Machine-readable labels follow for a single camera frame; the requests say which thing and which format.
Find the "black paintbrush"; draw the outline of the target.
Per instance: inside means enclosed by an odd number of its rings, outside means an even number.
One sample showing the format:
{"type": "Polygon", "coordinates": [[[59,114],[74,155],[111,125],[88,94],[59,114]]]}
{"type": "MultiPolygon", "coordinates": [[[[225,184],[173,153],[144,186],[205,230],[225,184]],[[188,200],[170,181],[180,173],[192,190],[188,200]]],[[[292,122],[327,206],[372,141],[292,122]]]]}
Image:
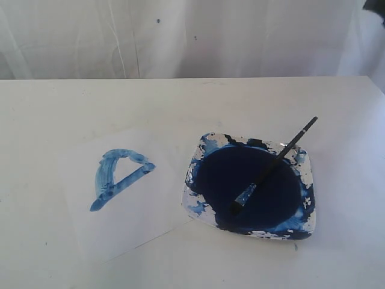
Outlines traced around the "black paintbrush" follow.
{"type": "Polygon", "coordinates": [[[317,116],[314,116],[305,127],[284,147],[284,149],[275,157],[275,159],[269,163],[262,170],[262,172],[254,179],[254,181],[230,204],[230,213],[233,216],[237,216],[244,208],[250,196],[254,193],[257,187],[270,176],[270,174],[276,169],[280,162],[284,159],[286,154],[294,148],[297,142],[303,137],[303,135],[310,129],[310,127],[318,120],[317,116]]]}

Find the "white backdrop cloth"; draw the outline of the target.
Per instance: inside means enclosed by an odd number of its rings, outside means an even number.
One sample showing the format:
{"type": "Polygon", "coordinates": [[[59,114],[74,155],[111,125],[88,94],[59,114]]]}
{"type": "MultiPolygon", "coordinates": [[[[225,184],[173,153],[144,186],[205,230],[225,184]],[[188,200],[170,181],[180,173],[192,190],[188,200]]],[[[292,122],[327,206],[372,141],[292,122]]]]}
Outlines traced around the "white backdrop cloth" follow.
{"type": "Polygon", "coordinates": [[[2,1],[1,78],[366,75],[384,28],[362,1],[2,1]]]}

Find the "white square paint plate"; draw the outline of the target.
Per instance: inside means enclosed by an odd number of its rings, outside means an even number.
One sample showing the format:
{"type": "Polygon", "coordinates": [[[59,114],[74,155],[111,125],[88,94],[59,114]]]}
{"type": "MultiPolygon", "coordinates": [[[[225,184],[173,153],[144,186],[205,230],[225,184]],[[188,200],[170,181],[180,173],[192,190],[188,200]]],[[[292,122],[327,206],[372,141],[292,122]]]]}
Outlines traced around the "white square paint plate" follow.
{"type": "Polygon", "coordinates": [[[236,234],[310,237],[316,209],[307,151],[293,147],[262,183],[256,181],[284,148],[255,138],[203,135],[186,173],[182,206],[192,218],[236,234]]]}

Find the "white paper sheet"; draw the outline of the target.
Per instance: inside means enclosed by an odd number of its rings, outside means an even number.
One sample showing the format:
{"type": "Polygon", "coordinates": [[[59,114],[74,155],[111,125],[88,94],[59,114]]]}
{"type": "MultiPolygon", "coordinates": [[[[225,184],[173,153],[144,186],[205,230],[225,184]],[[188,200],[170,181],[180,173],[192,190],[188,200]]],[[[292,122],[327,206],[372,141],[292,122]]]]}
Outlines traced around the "white paper sheet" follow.
{"type": "Polygon", "coordinates": [[[178,142],[143,129],[62,154],[59,171],[84,259],[107,262],[185,224],[187,160],[178,142]]]}

